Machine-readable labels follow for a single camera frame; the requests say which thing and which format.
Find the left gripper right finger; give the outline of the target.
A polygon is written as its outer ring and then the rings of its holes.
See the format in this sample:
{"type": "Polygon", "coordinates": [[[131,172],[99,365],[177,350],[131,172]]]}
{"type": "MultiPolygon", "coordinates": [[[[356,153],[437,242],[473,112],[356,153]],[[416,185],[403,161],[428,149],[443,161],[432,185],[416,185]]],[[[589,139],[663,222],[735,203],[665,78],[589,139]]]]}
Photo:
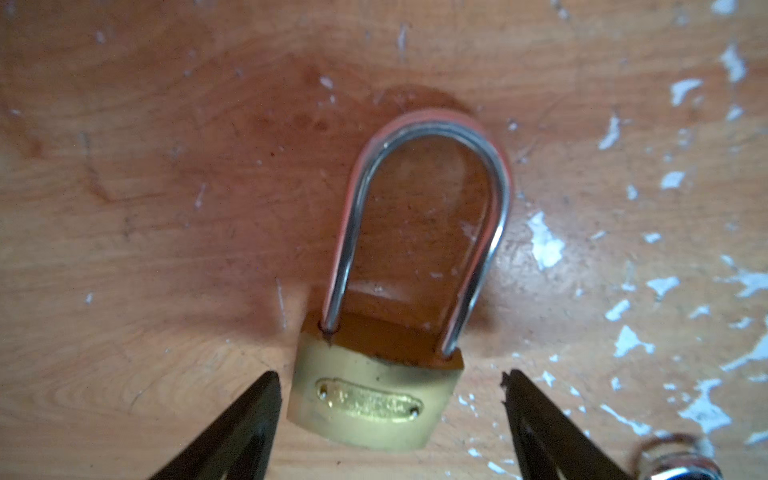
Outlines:
{"type": "Polygon", "coordinates": [[[504,406],[524,479],[627,479],[522,371],[502,376],[504,406]]]}

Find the brass padlock long shackle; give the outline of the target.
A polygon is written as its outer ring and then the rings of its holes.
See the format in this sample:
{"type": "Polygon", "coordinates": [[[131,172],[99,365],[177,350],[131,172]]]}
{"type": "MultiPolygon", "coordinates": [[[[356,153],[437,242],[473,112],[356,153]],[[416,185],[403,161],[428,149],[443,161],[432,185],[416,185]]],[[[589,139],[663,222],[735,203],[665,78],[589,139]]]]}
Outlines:
{"type": "Polygon", "coordinates": [[[448,109],[403,114],[359,153],[347,184],[324,304],[300,329],[287,417],[328,440],[385,451],[425,447],[464,370],[458,339],[501,243],[512,196],[508,160],[471,116],[448,109]],[[482,227],[437,332],[403,299],[352,291],[349,280],[370,187],[384,161],[425,138],[450,139],[481,162],[489,186],[482,227]]]}

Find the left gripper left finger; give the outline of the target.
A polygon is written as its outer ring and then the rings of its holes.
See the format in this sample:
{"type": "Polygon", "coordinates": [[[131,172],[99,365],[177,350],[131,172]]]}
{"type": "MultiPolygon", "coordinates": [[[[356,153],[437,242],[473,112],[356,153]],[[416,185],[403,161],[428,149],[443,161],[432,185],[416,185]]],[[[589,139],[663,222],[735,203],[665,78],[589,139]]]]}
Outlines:
{"type": "Polygon", "coordinates": [[[279,375],[267,371],[154,479],[263,479],[280,418],[279,375]]]}

